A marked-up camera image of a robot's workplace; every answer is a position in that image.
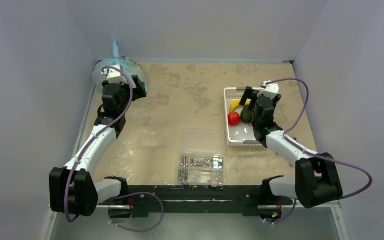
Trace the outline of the light blue plastic bag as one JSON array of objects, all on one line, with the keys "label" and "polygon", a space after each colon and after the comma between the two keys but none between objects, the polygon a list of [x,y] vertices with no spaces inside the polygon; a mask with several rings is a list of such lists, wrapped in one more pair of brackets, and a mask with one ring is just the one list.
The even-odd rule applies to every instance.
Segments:
[{"label": "light blue plastic bag", "polygon": [[146,85],[146,91],[149,92],[149,81],[148,77],[145,74],[143,68],[140,66],[139,63],[137,63],[135,60],[128,56],[123,56],[119,52],[118,42],[117,40],[114,40],[112,43],[112,58],[105,58],[104,60],[99,61],[92,73],[92,79],[94,80],[94,83],[96,87],[102,91],[103,81],[106,81],[107,74],[106,70],[102,71],[104,67],[115,67],[120,70],[123,70],[123,72],[128,75],[130,78],[132,75],[137,75],[142,82]]}]

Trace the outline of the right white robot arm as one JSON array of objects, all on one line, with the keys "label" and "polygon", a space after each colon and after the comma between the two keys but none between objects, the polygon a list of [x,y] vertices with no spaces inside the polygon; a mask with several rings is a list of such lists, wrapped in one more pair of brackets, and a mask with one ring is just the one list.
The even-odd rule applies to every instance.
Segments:
[{"label": "right white robot arm", "polygon": [[249,102],[254,137],[295,169],[295,178],[279,175],[263,180],[260,196],[268,204],[280,197],[298,200],[307,209],[343,197],[342,184],[333,158],[329,153],[318,154],[289,137],[274,121],[276,105],[281,95],[273,98],[252,87],[246,87],[240,105]]}]

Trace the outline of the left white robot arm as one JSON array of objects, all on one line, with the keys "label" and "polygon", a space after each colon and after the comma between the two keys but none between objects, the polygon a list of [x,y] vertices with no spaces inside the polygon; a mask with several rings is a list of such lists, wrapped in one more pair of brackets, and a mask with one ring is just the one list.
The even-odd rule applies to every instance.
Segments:
[{"label": "left white robot arm", "polygon": [[110,176],[95,183],[92,176],[126,124],[125,109],[133,101],[146,96],[146,85],[137,75],[131,76],[131,85],[122,81],[103,82],[102,104],[97,110],[90,136],[64,167],[55,167],[49,173],[50,208],[53,212],[89,217],[100,203],[111,199],[122,205],[128,201],[125,178]]}]

